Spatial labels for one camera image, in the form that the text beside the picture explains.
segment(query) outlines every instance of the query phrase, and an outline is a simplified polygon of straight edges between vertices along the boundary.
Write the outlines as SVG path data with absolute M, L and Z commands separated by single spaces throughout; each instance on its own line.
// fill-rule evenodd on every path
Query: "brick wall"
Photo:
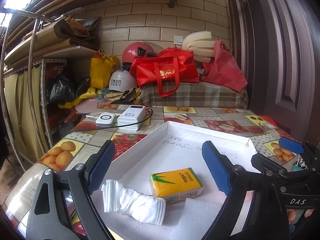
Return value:
M 135 41 L 151 41 L 163 48 L 173 47 L 173 36 L 211 31 L 212 39 L 223 39 L 229 47 L 230 14 L 227 0 L 105 0 L 69 14 L 75 18 L 100 16 L 96 34 L 107 55 L 116 55 L 122 65 L 122 52 Z

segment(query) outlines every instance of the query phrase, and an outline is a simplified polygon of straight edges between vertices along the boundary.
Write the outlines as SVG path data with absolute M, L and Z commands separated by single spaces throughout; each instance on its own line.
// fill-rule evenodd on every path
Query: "yellow bag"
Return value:
M 106 56 L 102 49 L 91 59 L 90 86 L 103 89 L 109 85 L 109 80 L 114 71 L 118 69 L 116 56 Z
M 72 108 L 72 107 L 74 107 L 76 105 L 79 105 L 83 99 L 85 99 L 85 98 L 93 98 L 93 97 L 96 97 L 99 94 L 101 94 L 101 92 L 98 91 L 97 88 L 89 87 L 88 91 L 86 93 L 82 94 L 81 96 L 79 96 L 78 98 L 73 100 L 72 102 L 66 102 L 64 105 L 59 104 L 58 107 L 59 108 L 70 109 L 70 108 Z

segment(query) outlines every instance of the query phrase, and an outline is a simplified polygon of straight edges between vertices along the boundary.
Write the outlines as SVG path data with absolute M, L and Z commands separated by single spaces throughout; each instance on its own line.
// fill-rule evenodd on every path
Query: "white face mask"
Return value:
M 106 213 L 130 215 L 139 222 L 162 225 L 165 212 L 163 198 L 144 195 L 113 179 L 107 179 L 101 191 Z

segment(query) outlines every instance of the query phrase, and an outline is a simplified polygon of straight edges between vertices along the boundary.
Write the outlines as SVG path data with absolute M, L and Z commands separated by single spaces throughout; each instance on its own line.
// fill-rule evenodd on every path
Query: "white helmet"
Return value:
M 115 71 L 109 81 L 109 90 L 125 92 L 136 87 L 138 87 L 136 78 L 124 69 Z

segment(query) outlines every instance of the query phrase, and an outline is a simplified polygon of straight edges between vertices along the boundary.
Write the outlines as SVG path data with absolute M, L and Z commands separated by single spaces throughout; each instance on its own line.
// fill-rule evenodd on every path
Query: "cardboard tray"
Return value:
M 259 173 L 251 165 L 251 157 L 257 151 L 249 138 L 169 121 L 114 160 L 105 179 L 118 180 L 126 187 L 151 195 L 151 173 L 191 167 L 204 184 L 202 194 L 196 199 L 223 204 L 226 196 L 218 190 L 202 158 L 201 147 L 208 140 L 233 164 Z M 104 213 L 100 190 L 92 194 L 92 200 L 105 225 L 122 238 L 131 240 L 171 239 L 185 203 L 168 204 L 162 226 L 156 226 L 138 222 L 131 216 Z M 250 203 L 251 197 L 248 197 L 232 234 L 242 230 Z

